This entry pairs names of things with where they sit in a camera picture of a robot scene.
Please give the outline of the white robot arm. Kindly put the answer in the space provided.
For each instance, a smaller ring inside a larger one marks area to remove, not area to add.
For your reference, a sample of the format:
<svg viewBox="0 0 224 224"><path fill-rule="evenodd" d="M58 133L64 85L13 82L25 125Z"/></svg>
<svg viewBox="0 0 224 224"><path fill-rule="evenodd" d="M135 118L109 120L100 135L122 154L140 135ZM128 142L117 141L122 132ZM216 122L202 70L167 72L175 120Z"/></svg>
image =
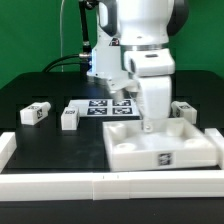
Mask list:
<svg viewBox="0 0 224 224"><path fill-rule="evenodd" d="M116 101L136 96L143 130L169 117L175 61L169 38L184 26L188 0L96 0L97 44L90 81L108 87Z"/></svg>

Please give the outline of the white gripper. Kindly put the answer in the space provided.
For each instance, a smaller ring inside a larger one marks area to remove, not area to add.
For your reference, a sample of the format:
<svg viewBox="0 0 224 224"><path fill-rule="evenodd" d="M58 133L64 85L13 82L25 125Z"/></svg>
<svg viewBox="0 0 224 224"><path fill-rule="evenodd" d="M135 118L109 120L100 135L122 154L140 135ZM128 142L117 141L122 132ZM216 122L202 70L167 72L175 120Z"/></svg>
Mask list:
<svg viewBox="0 0 224 224"><path fill-rule="evenodd" d="M143 129L152 131L152 120L169 117L175 62L169 51L126 51L124 67L137 82L136 103L147 118Z"/></svg>

